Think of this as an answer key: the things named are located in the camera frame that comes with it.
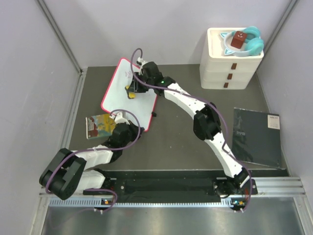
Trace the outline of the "yellow whiteboard eraser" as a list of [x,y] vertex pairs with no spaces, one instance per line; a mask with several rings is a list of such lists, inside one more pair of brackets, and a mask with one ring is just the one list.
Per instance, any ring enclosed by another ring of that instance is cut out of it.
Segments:
[[131,92],[131,91],[129,90],[129,87],[130,87],[130,86],[126,86],[126,87],[125,87],[125,90],[126,90],[126,93],[127,93],[127,97],[128,97],[128,99],[134,99],[134,98],[136,97],[136,95],[135,95],[134,92]]

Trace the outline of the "pink framed whiteboard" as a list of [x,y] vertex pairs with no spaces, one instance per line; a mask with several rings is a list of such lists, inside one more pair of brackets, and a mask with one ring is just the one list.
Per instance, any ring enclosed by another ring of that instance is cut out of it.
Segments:
[[123,109],[131,112],[125,114],[126,119],[139,124],[147,132],[152,121],[157,95],[153,90],[146,93],[136,94],[135,98],[129,99],[125,87],[130,85],[133,74],[132,71],[139,71],[139,67],[131,64],[126,58],[121,58],[116,66],[114,74],[110,80],[108,88],[101,102],[101,108],[107,113],[116,109]]

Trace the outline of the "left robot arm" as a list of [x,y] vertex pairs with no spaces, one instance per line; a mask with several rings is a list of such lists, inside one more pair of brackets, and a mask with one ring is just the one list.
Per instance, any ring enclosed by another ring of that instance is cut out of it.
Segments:
[[93,167],[115,162],[144,132],[132,122],[119,123],[112,135],[101,145],[81,151],[60,149],[39,178],[46,192],[62,200],[78,191],[94,188],[100,194],[110,191],[111,183],[100,170]]

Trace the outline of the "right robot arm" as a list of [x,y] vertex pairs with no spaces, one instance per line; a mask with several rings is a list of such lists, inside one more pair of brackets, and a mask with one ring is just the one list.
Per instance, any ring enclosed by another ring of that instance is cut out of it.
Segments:
[[221,116],[213,103],[207,103],[191,96],[174,79],[164,77],[155,62],[138,58],[139,71],[133,72],[131,92],[145,93],[153,89],[157,95],[181,107],[193,118],[193,131],[196,137],[206,142],[222,164],[225,175],[230,179],[228,188],[232,193],[241,193],[250,180],[244,166],[234,157],[226,144],[221,129]]

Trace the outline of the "white three drawer unit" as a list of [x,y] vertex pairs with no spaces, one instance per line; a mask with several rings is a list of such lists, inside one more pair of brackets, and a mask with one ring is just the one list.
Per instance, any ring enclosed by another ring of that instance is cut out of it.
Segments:
[[[201,87],[211,90],[243,90],[259,67],[264,50],[257,56],[237,57],[224,55],[224,43],[220,36],[222,32],[243,30],[242,27],[212,27],[207,30],[205,44],[200,63]],[[244,50],[230,45],[232,38],[227,40],[227,45],[233,50]]]

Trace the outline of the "brown cube toy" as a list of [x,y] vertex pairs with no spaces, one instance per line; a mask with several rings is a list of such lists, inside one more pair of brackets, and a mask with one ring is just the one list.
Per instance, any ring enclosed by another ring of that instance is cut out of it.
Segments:
[[234,31],[232,32],[232,40],[230,45],[234,48],[241,49],[246,38],[247,38],[246,33],[242,31]]

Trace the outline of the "teal cat ear headphones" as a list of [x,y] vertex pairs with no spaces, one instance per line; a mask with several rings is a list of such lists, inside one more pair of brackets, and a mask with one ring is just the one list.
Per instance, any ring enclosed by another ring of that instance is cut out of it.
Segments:
[[[245,44],[244,50],[233,50],[227,45],[227,40],[229,38],[242,40],[244,34],[247,36],[243,43]],[[226,56],[237,56],[237,57],[247,57],[247,56],[257,56],[264,49],[264,41],[261,39],[261,32],[255,26],[249,26],[243,30],[237,30],[232,32],[222,32],[220,33],[221,38],[224,43],[224,55]]]

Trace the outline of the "black book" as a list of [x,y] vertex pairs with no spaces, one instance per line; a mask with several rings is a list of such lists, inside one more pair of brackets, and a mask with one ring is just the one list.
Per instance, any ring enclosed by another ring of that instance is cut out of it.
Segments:
[[232,152],[243,162],[282,169],[280,116],[235,108]]

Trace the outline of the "black mounting base plate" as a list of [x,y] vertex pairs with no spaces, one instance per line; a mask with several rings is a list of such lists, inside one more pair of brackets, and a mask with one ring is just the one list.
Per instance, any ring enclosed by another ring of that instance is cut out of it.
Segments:
[[287,177],[285,169],[254,169],[244,171],[240,176],[227,177],[222,170],[145,170],[145,171],[103,171],[67,173],[59,170],[49,186],[49,191],[62,200],[76,191],[88,194],[89,189],[110,189],[121,195],[140,192],[205,192],[209,195],[230,196],[257,193],[256,177]]

